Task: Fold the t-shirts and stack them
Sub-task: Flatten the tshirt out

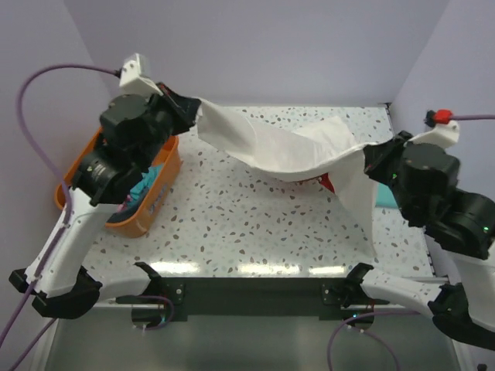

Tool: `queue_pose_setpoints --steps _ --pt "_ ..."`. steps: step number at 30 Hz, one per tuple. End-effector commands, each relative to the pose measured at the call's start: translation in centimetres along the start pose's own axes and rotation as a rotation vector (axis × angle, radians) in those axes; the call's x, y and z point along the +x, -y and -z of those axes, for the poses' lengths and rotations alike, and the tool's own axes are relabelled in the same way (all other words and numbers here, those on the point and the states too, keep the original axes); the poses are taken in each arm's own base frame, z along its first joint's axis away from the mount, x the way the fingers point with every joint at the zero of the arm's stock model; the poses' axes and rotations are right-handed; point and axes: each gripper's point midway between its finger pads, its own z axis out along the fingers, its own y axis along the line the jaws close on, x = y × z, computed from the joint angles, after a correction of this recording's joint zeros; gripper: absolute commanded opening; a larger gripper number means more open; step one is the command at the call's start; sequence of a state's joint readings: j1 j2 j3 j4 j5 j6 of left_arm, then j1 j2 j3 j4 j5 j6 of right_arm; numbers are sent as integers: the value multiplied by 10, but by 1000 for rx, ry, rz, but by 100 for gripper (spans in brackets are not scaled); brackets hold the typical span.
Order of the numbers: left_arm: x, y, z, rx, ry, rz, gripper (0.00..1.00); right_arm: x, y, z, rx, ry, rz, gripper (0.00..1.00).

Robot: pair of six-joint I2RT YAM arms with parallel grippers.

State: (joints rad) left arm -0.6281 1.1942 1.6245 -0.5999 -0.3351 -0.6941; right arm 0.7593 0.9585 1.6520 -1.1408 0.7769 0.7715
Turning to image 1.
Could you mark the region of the white t shirt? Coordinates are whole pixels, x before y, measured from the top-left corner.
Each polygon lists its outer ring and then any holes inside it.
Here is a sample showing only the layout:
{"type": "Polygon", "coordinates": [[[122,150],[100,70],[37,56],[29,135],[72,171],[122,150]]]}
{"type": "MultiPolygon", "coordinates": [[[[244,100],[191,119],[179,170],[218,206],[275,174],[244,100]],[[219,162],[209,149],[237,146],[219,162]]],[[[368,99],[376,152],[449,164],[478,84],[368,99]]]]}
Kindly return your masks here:
{"type": "Polygon", "coordinates": [[[340,118],[287,131],[202,100],[196,125],[200,140],[272,178],[303,182],[327,176],[333,193],[363,228],[369,255],[377,255],[372,221],[377,183],[364,173],[364,145],[340,118]]]}

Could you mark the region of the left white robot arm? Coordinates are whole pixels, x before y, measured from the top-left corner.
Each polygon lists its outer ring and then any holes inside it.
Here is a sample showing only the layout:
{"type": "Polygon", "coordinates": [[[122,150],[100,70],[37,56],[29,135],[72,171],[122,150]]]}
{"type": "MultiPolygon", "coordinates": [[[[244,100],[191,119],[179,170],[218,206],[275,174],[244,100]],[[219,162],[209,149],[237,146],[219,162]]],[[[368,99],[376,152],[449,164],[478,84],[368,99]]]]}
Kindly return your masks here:
{"type": "Polygon", "coordinates": [[[44,318],[74,319],[99,301],[103,283],[83,266],[96,233],[126,201],[166,142],[196,123],[197,98],[170,92],[124,94],[100,116],[101,127],[60,182],[63,213],[39,256],[11,273],[11,284],[33,297],[44,318]]]}

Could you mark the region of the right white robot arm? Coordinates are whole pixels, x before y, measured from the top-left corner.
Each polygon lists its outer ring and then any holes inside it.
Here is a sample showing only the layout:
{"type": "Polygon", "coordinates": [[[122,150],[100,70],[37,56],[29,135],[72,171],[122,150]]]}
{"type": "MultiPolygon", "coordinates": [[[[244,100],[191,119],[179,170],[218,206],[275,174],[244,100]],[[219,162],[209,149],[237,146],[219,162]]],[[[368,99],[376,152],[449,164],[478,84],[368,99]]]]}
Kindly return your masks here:
{"type": "Polygon", "coordinates": [[[406,131],[364,146],[364,160],[364,173],[392,191],[409,226],[424,229],[449,255],[460,281],[434,286],[359,263],[346,276],[346,298],[355,304],[370,298],[401,305],[430,318],[451,339],[492,350],[493,200],[459,189],[459,159],[406,131]]]}

